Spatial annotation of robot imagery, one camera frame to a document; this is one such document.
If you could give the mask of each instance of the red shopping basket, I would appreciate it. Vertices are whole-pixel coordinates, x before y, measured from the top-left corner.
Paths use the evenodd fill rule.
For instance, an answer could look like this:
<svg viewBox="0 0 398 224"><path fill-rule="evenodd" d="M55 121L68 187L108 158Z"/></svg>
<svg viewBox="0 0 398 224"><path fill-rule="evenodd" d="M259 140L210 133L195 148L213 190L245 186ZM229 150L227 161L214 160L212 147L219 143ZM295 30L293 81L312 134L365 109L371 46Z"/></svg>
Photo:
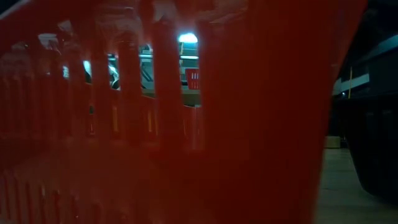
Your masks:
<svg viewBox="0 0 398 224"><path fill-rule="evenodd" d="M0 218L310 223L332 65L365 0L217 0L197 16L193 0L134 2L32 0L2 14ZM216 20L230 9L236 17ZM144 31L118 32L137 15ZM112 22L105 40L99 26ZM199 108L182 105L177 31L187 29L199 39ZM41 43L44 33L58 44ZM143 40L153 47L155 98L141 92ZM108 54L117 55L120 91L109 87Z"/></svg>
<svg viewBox="0 0 398 224"><path fill-rule="evenodd" d="M187 68L185 69L185 76L187 77L188 88L199 90L199 69Z"/></svg>

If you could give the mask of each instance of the black bin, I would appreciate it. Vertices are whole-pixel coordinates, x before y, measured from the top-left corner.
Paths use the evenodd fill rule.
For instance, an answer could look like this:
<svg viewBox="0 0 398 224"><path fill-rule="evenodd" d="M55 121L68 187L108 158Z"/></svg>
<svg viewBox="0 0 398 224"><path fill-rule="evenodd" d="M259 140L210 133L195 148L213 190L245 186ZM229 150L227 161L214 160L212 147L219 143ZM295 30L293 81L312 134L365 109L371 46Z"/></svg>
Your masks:
<svg viewBox="0 0 398 224"><path fill-rule="evenodd" d="M398 204L398 93L334 104L364 190Z"/></svg>

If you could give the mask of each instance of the ceiling light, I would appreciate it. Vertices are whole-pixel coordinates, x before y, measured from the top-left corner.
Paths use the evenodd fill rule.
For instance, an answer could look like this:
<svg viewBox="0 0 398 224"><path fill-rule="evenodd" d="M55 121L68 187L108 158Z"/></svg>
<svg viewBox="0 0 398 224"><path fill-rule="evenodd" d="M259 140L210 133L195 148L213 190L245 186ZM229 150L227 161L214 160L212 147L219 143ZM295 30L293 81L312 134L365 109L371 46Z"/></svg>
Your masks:
<svg viewBox="0 0 398 224"><path fill-rule="evenodd" d="M89 75L91 75L91 64L90 64L90 62L87 61L87 60L83 61L83 66L84 66L86 72L87 72Z"/></svg>
<svg viewBox="0 0 398 224"><path fill-rule="evenodd" d="M188 34L182 34L179 38L178 41L181 43L197 43L198 39L195 36L195 34L188 33Z"/></svg>

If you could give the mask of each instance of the plastic basket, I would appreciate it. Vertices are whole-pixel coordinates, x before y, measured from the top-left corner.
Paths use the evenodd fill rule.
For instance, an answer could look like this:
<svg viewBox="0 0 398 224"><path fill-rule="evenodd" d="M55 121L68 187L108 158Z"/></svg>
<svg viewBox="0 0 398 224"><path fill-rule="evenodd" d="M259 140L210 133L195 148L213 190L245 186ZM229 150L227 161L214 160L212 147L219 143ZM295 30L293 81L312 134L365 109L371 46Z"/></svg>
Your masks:
<svg viewBox="0 0 398 224"><path fill-rule="evenodd" d="M190 90L199 90L199 69L187 68L185 69L185 76L187 77L188 88Z"/></svg>
<svg viewBox="0 0 398 224"><path fill-rule="evenodd" d="M21 1L2 15L2 220L312 221L333 80L365 0L243 1L241 19L222 24L200 19L212 12L194 17L199 2L175 1L177 22L153 24L142 6L143 29L114 35L97 27L101 12L116 17L109 2ZM227 13L229 2L239 1L203 5ZM131 4L117 2L126 14ZM43 49L37 35L67 19L78 44ZM199 108L182 105L186 29L199 38ZM155 98L141 93L137 46L147 40ZM120 91L109 87L107 54L118 56Z"/></svg>

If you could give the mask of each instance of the floor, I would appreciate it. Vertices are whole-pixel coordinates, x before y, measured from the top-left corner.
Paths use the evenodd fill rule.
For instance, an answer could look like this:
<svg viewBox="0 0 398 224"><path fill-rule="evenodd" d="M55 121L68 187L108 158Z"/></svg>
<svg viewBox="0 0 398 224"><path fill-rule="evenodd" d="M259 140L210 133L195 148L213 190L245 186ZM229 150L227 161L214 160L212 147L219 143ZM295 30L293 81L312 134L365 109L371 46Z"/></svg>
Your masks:
<svg viewBox="0 0 398 224"><path fill-rule="evenodd" d="M366 193L347 149L325 151L316 224L398 223L398 207Z"/></svg>

